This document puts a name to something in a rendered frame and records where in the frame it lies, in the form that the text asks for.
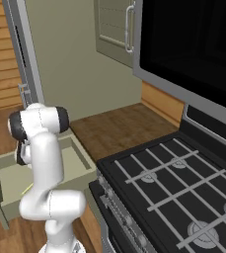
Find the yellow straw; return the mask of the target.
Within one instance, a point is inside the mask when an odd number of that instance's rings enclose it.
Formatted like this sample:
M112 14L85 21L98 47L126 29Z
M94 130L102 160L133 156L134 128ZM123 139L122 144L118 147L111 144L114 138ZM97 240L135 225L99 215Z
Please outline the yellow straw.
M32 187L33 187L34 184L30 184L23 192L22 192L22 196L27 192L29 191Z

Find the beige open drawer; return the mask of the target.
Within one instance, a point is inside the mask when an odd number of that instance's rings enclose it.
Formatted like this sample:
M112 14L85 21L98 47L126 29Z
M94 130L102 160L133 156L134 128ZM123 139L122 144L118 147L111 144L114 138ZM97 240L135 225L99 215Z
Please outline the beige open drawer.
M64 180L57 190L84 191L97 178L96 165L77 137L71 133L58 139L61 149ZM0 222L9 228L9 220L19 213L22 192L33 182L32 170L16 163L14 153L0 155Z

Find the black gas stove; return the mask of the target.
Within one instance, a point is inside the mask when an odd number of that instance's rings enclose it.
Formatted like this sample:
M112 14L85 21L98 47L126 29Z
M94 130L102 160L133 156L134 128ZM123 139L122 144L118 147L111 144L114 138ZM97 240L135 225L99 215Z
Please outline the black gas stove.
M103 253L226 253L226 124L186 106L178 131L99 160L97 175Z

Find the beige cupboard door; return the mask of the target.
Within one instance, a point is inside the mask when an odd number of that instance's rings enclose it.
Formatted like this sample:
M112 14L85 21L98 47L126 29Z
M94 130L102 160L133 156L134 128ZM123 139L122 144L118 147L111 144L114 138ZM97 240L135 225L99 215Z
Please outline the beige cupboard door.
M132 55L124 48L125 10L134 0L94 0L97 52L132 67ZM129 40L133 46L134 13L129 13Z

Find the wooden base cupboard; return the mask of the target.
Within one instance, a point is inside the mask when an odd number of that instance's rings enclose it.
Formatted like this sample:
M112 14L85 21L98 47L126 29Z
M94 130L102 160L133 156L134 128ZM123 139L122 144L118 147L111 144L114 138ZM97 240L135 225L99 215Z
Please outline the wooden base cupboard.
M81 216L81 222L92 242L96 253L103 253L101 227L89 206L86 206L85 212Z

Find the grey fridge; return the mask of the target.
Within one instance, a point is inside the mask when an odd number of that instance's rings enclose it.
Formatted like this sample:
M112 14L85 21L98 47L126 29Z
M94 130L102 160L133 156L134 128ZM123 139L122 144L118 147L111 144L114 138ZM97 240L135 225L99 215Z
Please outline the grey fridge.
M21 76L19 84L28 84L32 103L44 103L38 63L30 29L26 1L2 0L10 36Z

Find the black microwave with grey frame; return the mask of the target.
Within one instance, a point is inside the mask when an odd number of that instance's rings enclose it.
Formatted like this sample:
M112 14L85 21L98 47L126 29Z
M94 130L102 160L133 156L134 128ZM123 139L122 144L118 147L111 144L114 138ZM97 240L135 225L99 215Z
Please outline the black microwave with grey frame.
M133 74L226 124L226 0L136 0Z

